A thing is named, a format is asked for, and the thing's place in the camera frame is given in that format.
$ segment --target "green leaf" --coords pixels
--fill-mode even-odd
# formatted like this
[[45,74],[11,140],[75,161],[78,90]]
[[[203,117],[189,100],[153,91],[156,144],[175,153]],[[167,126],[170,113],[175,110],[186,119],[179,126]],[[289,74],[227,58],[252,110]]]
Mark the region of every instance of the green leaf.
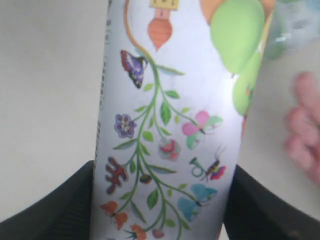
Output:
[[175,174],[176,173],[176,171],[171,170],[169,168],[162,167],[162,166],[149,165],[149,168],[151,168],[157,174]]
[[180,219],[180,222],[182,224],[182,226],[187,229],[187,230],[191,230],[191,228],[189,227],[188,223],[186,223],[184,220]]
[[168,194],[169,197],[172,196],[172,189],[168,189],[168,191],[166,192]]
[[188,186],[188,184],[184,183],[184,184],[180,184],[180,186],[178,187],[178,189],[182,190],[185,189]]
[[153,209],[155,205],[157,205],[158,199],[159,199],[159,193],[158,193],[158,188],[156,188],[155,190],[153,190],[153,192],[149,194],[149,196],[146,199],[146,204],[149,210]]
[[164,93],[165,93],[168,97],[173,98],[173,99],[179,99],[179,98],[180,98],[179,94],[178,94],[176,91],[170,90],[170,91],[165,91]]
[[168,132],[167,130],[165,130],[163,127],[160,127],[161,131],[167,135],[167,136],[171,136],[172,134],[170,132]]
[[175,121],[176,124],[178,124],[180,122],[180,116],[178,116],[178,115],[175,116],[174,117],[174,121]]
[[164,125],[168,125],[171,119],[171,110],[165,102],[161,105],[161,119]]
[[169,228],[174,228],[176,223],[172,219],[168,218],[165,220],[165,225],[167,225]]
[[178,76],[185,75],[185,73],[171,67],[162,66],[162,65],[157,65],[156,67],[168,75],[178,75]]
[[142,107],[139,107],[138,109],[136,109],[135,111],[138,112],[138,113],[141,113],[143,110],[146,109],[147,106],[142,106]]
[[120,197],[121,200],[127,200],[131,196],[131,192],[125,193],[122,197]]
[[182,113],[183,114],[185,114],[185,113],[187,113],[189,111],[190,111],[190,108],[188,108],[188,107],[185,107],[184,109],[182,109]]
[[145,220],[144,216],[142,215],[141,211],[138,209],[137,205],[131,201],[131,210],[132,213],[138,218],[140,219],[143,223],[147,223],[147,221]]
[[142,137],[144,138],[144,140],[149,141],[149,142],[153,142],[154,141],[154,136],[151,132],[149,131],[145,131],[142,134]]
[[148,92],[148,91],[150,91],[153,87],[154,87],[154,84],[153,84],[153,83],[148,83],[148,84],[145,85],[145,87],[143,88],[143,91]]
[[147,148],[145,145],[143,145],[142,143],[140,143],[140,144],[141,144],[141,150],[142,150],[142,152],[143,152],[145,155],[150,156],[150,153],[149,153],[149,151],[148,151],[148,148]]
[[133,144],[135,144],[135,142],[137,141],[137,139],[132,139],[130,141],[126,141],[124,143],[121,143],[120,145],[114,147],[114,150],[124,150],[124,149],[128,149],[130,147],[132,147]]
[[133,160],[131,160],[131,162],[130,162],[130,173],[134,173],[135,171],[136,171],[136,164],[135,164],[135,162],[133,161]]
[[149,129],[154,125],[155,119],[154,117],[150,118]]

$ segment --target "bottle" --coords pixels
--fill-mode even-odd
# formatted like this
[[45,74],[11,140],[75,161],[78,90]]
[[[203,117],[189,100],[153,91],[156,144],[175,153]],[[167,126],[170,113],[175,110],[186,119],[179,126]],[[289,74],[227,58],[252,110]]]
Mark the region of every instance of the bottle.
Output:
[[219,238],[275,1],[109,1],[91,240]]

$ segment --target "purple butterfly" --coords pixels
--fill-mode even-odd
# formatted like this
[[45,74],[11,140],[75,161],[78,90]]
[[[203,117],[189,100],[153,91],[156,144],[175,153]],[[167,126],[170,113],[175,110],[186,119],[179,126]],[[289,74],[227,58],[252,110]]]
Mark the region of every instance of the purple butterfly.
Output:
[[122,50],[121,63],[125,71],[137,89],[140,89],[144,81],[144,70],[147,67],[147,60],[144,57],[135,57],[129,52]]

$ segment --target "hand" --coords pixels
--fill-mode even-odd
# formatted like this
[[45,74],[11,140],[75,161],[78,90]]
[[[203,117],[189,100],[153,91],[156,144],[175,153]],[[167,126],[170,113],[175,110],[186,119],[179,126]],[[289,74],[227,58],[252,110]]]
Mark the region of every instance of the hand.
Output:
[[298,106],[286,117],[291,134],[284,148],[290,158],[320,185],[320,92],[311,73],[301,73],[294,83]]

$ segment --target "orange butterfly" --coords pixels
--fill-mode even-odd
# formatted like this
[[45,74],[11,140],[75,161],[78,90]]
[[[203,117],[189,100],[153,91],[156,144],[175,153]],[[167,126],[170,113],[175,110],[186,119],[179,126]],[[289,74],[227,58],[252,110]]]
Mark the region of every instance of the orange butterfly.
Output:
[[100,206],[107,215],[114,217],[114,225],[116,229],[121,230],[124,224],[128,221],[128,215],[125,212],[116,213],[118,204],[115,201],[108,201]]

